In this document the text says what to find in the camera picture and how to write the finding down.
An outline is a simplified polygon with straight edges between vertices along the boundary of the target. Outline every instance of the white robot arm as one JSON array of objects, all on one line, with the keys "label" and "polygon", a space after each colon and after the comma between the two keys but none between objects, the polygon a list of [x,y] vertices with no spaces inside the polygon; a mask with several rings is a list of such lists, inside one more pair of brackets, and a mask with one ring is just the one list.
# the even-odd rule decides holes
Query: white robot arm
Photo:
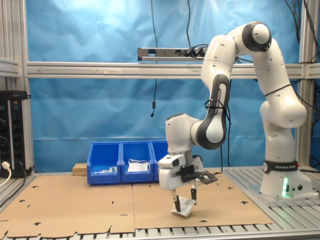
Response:
[{"label": "white robot arm", "polygon": [[[290,84],[277,41],[272,39],[264,23],[255,21],[239,26],[226,35],[217,35],[210,42],[201,68],[201,80],[210,92],[205,119],[199,120],[181,113],[165,122],[168,155],[158,162],[159,183],[173,197],[175,207],[172,212],[184,216],[190,214],[197,200],[196,188],[202,183],[218,180],[214,174],[204,171],[199,156],[192,156],[192,146],[214,150],[224,143],[231,72],[235,58],[243,55],[252,57],[259,87],[266,97],[260,108],[266,137],[265,175],[261,192],[274,198],[295,195],[290,190],[283,194],[284,179],[288,181],[288,177],[291,182],[303,184],[304,190],[299,190],[300,196],[312,192],[310,180],[298,170],[291,134],[291,128],[305,121],[307,111]],[[182,204],[176,188],[185,184],[192,184],[192,201]]]}]

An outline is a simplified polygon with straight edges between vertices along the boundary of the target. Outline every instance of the white cable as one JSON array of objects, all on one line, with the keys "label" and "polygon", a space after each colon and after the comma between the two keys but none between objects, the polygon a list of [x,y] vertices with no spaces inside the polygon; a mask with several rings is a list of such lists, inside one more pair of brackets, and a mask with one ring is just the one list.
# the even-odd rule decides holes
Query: white cable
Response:
[{"label": "white cable", "polygon": [[0,188],[1,188],[3,185],[5,185],[5,184],[9,181],[9,179],[11,178],[10,163],[8,163],[7,161],[4,161],[4,162],[2,163],[2,167],[9,172],[9,176],[8,176],[8,178],[7,178],[3,183],[0,184]]}]

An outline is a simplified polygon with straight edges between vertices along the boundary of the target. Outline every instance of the white item in bin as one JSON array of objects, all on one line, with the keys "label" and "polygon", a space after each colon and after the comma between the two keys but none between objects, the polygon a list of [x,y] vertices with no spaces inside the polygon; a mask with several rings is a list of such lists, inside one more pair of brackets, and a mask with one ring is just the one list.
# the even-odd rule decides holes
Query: white item in bin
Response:
[{"label": "white item in bin", "polygon": [[128,172],[146,172],[149,170],[149,163],[146,160],[129,159]]},{"label": "white item in bin", "polygon": [[188,217],[191,214],[192,207],[196,204],[196,200],[188,199],[186,197],[179,197],[181,211],[177,211],[176,206],[173,205],[171,213],[179,214]]},{"label": "white item in bin", "polygon": [[108,169],[103,169],[102,171],[95,171],[95,174],[106,174],[106,173],[116,173],[117,172],[117,167],[112,166]]}]

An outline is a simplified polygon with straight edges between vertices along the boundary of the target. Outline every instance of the green indicator light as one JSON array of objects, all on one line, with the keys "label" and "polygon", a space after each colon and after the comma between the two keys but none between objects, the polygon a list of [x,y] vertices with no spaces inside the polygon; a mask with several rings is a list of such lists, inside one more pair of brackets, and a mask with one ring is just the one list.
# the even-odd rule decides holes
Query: green indicator light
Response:
[{"label": "green indicator light", "polygon": [[285,177],[284,180],[283,180],[282,197],[286,196],[287,184],[288,184],[288,178]]}]

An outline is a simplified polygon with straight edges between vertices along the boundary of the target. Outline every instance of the electrical plug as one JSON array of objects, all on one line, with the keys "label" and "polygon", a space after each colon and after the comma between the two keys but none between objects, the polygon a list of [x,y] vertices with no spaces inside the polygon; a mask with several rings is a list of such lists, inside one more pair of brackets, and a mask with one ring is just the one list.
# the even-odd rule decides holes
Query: electrical plug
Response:
[{"label": "electrical plug", "polygon": [[10,163],[8,163],[7,161],[4,161],[1,165],[5,170],[7,170],[8,172],[11,172]]}]

